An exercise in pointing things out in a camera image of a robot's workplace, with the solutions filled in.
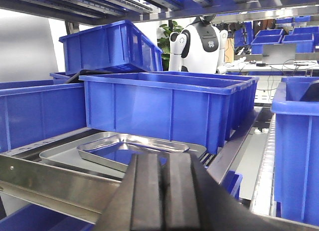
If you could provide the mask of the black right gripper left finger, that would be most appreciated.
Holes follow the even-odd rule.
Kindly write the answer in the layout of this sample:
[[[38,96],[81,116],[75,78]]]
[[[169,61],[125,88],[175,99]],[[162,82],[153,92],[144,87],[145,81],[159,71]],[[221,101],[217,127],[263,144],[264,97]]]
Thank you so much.
[[[133,155],[122,183],[93,230],[162,231],[164,220],[161,183],[158,155]]]

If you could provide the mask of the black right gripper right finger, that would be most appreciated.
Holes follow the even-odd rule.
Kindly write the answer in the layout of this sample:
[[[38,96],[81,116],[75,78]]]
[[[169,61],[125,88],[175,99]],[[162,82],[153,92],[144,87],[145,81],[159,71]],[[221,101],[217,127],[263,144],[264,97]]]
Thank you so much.
[[[238,203],[194,154],[170,154],[164,172],[167,231],[317,231],[318,227],[257,215]]]

